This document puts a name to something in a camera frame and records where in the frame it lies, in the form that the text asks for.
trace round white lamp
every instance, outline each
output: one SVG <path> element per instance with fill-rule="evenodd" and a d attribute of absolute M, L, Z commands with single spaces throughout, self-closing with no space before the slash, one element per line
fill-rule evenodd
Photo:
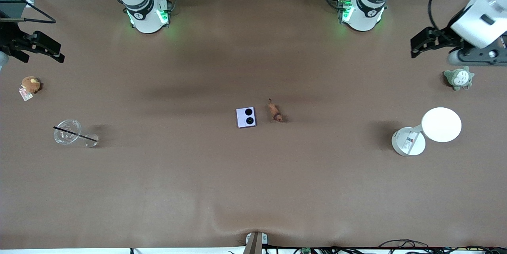
<path fill-rule="evenodd" d="M 436 107 L 422 117 L 419 126 L 396 131 L 391 143 L 398 154 L 410 157 L 424 151 L 424 135 L 436 142 L 449 142 L 458 137 L 460 132 L 461 119 L 458 114 L 449 108 Z"/>

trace brown plush toy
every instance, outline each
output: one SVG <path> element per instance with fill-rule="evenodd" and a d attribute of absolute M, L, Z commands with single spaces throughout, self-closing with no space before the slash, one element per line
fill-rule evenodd
<path fill-rule="evenodd" d="M 23 88 L 29 93 L 36 93 L 40 89 L 40 83 L 34 76 L 26 77 L 21 81 Z"/>

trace brown tablecloth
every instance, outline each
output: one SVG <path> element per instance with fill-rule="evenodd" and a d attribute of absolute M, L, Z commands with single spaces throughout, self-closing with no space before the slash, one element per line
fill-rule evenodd
<path fill-rule="evenodd" d="M 437 23 L 466 3 L 435 0 Z M 66 59 L 1 71 L 1 248 L 235 246 L 253 230 L 287 246 L 505 245 L 507 68 L 473 67 L 455 92 L 449 49 L 411 59 L 427 0 L 389 0 L 370 32 L 323 0 L 179 0 L 152 35 L 116 0 L 36 4 L 58 23 L 20 27 Z M 29 75 L 44 89 L 23 102 Z M 247 106 L 258 125 L 240 130 Z M 393 132 L 437 106 L 460 136 L 397 155 Z M 53 140 L 69 118 L 97 148 Z"/>

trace plush toy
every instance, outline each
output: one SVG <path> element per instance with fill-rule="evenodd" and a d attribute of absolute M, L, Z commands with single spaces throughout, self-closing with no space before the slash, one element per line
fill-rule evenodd
<path fill-rule="evenodd" d="M 29 93 L 36 93 L 40 89 L 40 83 L 34 76 L 26 77 L 21 81 L 23 88 Z"/>
<path fill-rule="evenodd" d="M 456 69 L 454 71 L 444 71 L 444 76 L 454 90 L 460 90 L 463 88 L 467 90 L 472 85 L 472 77 L 474 73 L 469 72 L 469 68 L 464 66 L 463 69 Z"/>

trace lamp base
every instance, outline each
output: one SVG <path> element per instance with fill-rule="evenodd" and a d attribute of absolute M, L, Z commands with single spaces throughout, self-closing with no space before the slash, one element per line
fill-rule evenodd
<path fill-rule="evenodd" d="M 404 127 L 396 131 L 391 143 L 395 151 L 405 157 L 419 155 L 426 147 L 426 139 L 422 132 L 417 132 L 412 127 Z"/>

